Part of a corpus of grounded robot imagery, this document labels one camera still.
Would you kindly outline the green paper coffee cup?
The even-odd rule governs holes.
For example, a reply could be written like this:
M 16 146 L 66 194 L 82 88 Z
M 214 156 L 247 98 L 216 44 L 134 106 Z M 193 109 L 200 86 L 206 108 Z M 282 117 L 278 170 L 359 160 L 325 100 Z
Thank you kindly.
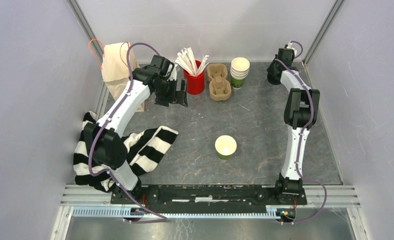
M 215 150 L 221 160 L 228 160 L 237 150 L 237 142 L 230 135 L 221 135 L 215 141 Z

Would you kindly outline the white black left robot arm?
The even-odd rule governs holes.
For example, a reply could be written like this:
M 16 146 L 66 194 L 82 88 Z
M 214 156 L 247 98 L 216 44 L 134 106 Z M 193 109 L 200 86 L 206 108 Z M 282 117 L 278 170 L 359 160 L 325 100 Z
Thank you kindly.
M 151 94 L 155 94 L 156 105 L 165 107 L 170 104 L 187 107 L 188 101 L 186 79 L 177 80 L 176 64 L 165 57 L 154 55 L 149 65 L 135 69 L 131 77 L 126 91 L 108 115 L 84 127 L 84 139 L 88 159 L 101 164 L 103 171 L 123 189 L 124 199 L 136 204 L 142 198 L 139 175 L 151 172 L 159 162 L 141 154 L 136 144 L 131 145 L 131 136 L 122 138 L 126 126 Z

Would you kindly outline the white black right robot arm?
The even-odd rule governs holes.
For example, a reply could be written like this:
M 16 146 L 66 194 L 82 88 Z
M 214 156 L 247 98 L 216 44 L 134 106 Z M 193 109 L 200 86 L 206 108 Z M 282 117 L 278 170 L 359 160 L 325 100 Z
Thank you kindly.
M 287 125 L 287 148 L 283 167 L 275 182 L 274 199 L 287 204 L 304 194 L 303 159 L 307 138 L 317 121 L 320 91 L 311 89 L 292 67 L 295 50 L 279 48 L 267 68 L 267 80 L 272 85 L 283 85 L 288 91 L 283 120 Z

